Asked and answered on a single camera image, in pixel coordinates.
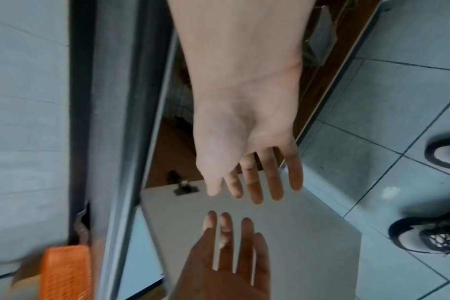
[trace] shoe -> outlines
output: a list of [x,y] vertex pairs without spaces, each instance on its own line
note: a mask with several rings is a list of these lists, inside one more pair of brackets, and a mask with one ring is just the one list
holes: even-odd
[[450,169],[450,138],[431,143],[426,148],[424,157],[435,165]]
[[390,226],[388,235],[397,247],[411,252],[450,254],[450,212],[403,218]]

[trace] white cabinet door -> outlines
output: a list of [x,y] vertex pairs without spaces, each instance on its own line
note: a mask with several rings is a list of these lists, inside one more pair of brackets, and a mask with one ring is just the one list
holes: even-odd
[[264,235],[270,250],[272,299],[354,300],[360,233],[309,191],[292,191],[286,174],[285,196],[280,202],[271,199],[264,174],[260,177],[265,201],[259,206],[246,194],[236,200],[226,190],[209,197],[203,181],[193,182],[199,192],[188,195],[175,196],[175,185],[142,192],[141,207],[168,283],[173,286],[179,278],[201,235],[205,215],[214,210],[218,215],[231,214],[235,245],[239,245],[240,222],[245,217]]

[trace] orange basket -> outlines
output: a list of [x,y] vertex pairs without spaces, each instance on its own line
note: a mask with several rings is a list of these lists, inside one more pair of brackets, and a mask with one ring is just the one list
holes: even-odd
[[40,300],[91,300],[87,246],[49,248],[42,257]]

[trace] tiled wall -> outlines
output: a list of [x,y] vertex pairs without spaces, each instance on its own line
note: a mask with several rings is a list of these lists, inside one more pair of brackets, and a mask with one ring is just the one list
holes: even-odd
[[300,145],[305,186],[362,232],[357,298],[450,300],[450,255],[388,239],[450,210],[450,170],[424,159],[450,136],[450,0],[386,2]]
[[0,0],[0,262],[67,239],[68,45],[68,0]]

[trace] skin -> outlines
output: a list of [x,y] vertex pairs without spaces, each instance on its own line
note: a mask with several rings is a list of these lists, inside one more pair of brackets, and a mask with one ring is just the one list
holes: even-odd
[[[269,300],[271,290],[268,246],[253,222],[241,222],[241,241],[236,272],[233,272],[233,223],[230,214],[220,217],[220,256],[212,268],[215,252],[217,214],[209,212],[203,234],[190,251],[171,300]],[[256,253],[255,277],[253,254]]]
[[225,182],[235,198],[243,187],[260,204],[253,157],[263,165],[271,197],[284,197],[272,151],[277,147],[294,190],[303,171],[292,134],[298,108],[302,37],[314,0],[169,0],[194,95],[197,167],[207,193]]

